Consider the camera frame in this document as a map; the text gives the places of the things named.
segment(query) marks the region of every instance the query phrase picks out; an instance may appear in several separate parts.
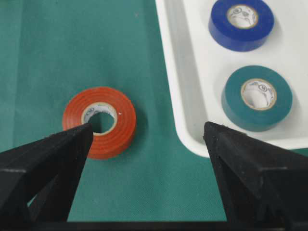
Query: green cloth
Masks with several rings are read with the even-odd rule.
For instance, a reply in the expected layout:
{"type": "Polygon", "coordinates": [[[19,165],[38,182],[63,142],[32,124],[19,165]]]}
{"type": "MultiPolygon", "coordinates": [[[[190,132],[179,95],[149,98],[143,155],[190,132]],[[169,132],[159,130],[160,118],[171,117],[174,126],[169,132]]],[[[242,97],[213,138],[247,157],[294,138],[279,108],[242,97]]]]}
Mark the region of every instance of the green cloth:
{"type": "Polygon", "coordinates": [[[61,131],[84,89],[135,106],[132,145],[86,161],[70,221],[225,219],[210,160],[175,131],[154,0],[0,0],[0,64],[0,152],[61,131]]]}

